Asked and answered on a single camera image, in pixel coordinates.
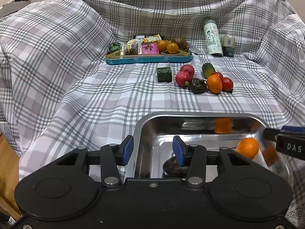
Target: water bottle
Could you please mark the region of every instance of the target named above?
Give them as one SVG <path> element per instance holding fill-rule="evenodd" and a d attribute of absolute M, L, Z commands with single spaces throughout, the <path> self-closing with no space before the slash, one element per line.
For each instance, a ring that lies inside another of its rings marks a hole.
<path fill-rule="evenodd" d="M 208 54 L 213 56 L 222 57 L 222 44 L 216 22 L 210 18 L 205 18 L 203 24 L 206 47 Z"/>

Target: red radish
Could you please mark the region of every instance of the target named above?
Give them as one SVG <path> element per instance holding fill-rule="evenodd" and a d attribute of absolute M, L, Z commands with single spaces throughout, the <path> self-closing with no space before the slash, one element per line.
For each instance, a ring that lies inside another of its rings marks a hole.
<path fill-rule="evenodd" d="M 224 76 L 220 72 L 214 72 L 213 75 L 218 76 L 220 80 L 224 78 Z"/>
<path fill-rule="evenodd" d="M 180 68 L 180 71 L 186 71 L 187 73 L 190 74 L 191 79 L 194 77 L 195 74 L 195 69 L 193 66 L 189 65 L 189 64 L 185 64 L 184 66 L 182 66 Z"/>
<path fill-rule="evenodd" d="M 188 72 L 186 71 L 181 71 L 179 73 L 176 74 L 176 83 L 180 86 L 180 87 L 188 87 L 189 83 L 191 81 L 191 77 L 189 75 Z"/>
<path fill-rule="evenodd" d="M 222 79 L 222 91 L 231 92 L 233 90 L 233 86 L 233 81 L 230 78 L 224 77 Z"/>

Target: can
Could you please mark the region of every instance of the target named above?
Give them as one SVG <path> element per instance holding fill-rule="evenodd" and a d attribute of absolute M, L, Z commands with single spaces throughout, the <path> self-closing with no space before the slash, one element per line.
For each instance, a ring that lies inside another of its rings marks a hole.
<path fill-rule="evenodd" d="M 205 18 L 203 23 L 203 29 L 208 54 L 222 57 L 222 45 L 216 22 L 210 18 Z"/>
<path fill-rule="evenodd" d="M 235 54 L 235 38 L 233 36 L 224 36 L 222 43 L 222 52 L 225 57 L 234 57 Z"/>

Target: tray of snacks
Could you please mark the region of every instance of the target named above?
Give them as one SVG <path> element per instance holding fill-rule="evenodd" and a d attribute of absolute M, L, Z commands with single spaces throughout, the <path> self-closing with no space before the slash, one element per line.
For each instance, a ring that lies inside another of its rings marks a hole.
<path fill-rule="evenodd" d="M 192 59 L 189 45 L 184 38 L 164 40 L 159 34 L 137 35 L 127 43 L 113 42 L 106 54 L 109 65 L 134 63 L 185 63 Z"/>

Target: teal tray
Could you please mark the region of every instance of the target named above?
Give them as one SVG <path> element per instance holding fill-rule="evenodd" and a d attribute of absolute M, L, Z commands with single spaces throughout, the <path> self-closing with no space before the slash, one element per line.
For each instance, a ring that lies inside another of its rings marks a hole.
<path fill-rule="evenodd" d="M 186 63 L 192 59 L 190 52 L 179 54 L 153 54 L 153 55 L 129 55 L 116 56 L 117 52 L 106 55 L 106 63 L 109 65 L 135 64 L 135 63 Z"/>

